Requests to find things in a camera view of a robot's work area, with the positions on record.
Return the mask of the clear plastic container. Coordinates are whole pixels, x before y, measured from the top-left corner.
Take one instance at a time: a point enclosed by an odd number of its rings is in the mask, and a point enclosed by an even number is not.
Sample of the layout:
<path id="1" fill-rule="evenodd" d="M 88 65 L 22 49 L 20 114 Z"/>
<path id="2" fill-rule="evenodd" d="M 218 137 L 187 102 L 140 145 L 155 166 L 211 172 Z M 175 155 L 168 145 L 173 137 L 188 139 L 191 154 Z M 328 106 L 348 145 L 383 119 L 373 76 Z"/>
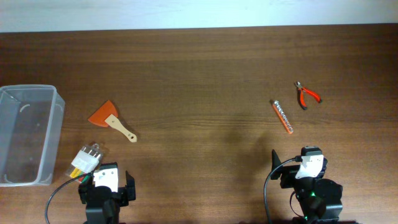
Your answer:
<path id="1" fill-rule="evenodd" d="M 1 187 L 52 183 L 64 111 L 52 85 L 1 87 Z"/>

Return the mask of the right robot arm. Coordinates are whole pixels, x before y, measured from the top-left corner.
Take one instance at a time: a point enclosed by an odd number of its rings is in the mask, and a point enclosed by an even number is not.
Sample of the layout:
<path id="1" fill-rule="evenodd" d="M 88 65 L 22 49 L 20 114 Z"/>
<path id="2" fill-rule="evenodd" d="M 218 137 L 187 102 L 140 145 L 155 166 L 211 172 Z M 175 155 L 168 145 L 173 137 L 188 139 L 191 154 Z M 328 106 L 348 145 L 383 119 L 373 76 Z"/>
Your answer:
<path id="1" fill-rule="evenodd" d="M 302 214 L 296 214 L 292 223 L 338 223 L 343 209 L 343 186 L 324 178 L 327 159 L 316 146 L 306 146 L 301 153 L 281 162 L 276 151 L 271 152 L 272 168 L 264 182 L 280 179 L 280 187 L 293 189 L 290 198 L 296 198 Z"/>

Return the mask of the orange scraper wooden handle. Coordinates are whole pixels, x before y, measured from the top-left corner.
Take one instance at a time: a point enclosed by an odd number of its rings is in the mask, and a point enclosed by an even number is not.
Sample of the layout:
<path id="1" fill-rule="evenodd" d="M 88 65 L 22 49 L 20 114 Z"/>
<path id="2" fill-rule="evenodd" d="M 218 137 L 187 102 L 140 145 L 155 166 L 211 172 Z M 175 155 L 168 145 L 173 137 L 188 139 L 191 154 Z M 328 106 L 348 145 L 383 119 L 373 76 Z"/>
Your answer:
<path id="1" fill-rule="evenodd" d="M 113 128 L 125 137 L 128 138 L 130 142 L 137 142 L 137 136 L 130 132 L 119 120 L 118 111 L 111 100 L 107 100 L 103 103 L 89 118 L 88 121 L 103 128 Z"/>

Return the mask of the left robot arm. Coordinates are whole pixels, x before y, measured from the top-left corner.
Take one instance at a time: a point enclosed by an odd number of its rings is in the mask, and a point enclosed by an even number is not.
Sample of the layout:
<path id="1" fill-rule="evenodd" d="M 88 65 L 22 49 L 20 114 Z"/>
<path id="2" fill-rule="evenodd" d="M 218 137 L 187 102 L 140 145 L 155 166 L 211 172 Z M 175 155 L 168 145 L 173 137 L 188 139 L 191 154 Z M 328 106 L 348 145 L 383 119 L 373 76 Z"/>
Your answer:
<path id="1" fill-rule="evenodd" d="M 119 224 L 122 207 L 136 199 L 136 183 L 125 173 L 126 184 L 119 186 L 116 162 L 101 164 L 78 188 L 80 200 L 86 205 L 86 222 L 92 224 Z"/>

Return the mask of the clear case coloured screwdriver bits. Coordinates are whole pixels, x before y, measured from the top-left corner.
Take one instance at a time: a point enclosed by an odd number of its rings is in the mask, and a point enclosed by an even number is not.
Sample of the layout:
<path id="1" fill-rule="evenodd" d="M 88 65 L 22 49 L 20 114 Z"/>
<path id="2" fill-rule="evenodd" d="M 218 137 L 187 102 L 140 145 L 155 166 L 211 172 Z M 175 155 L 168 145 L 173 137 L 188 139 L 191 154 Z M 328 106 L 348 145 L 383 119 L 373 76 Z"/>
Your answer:
<path id="1" fill-rule="evenodd" d="M 95 170 L 103 158 L 103 152 L 98 143 L 85 144 L 72 160 L 65 175 L 71 179 Z"/>

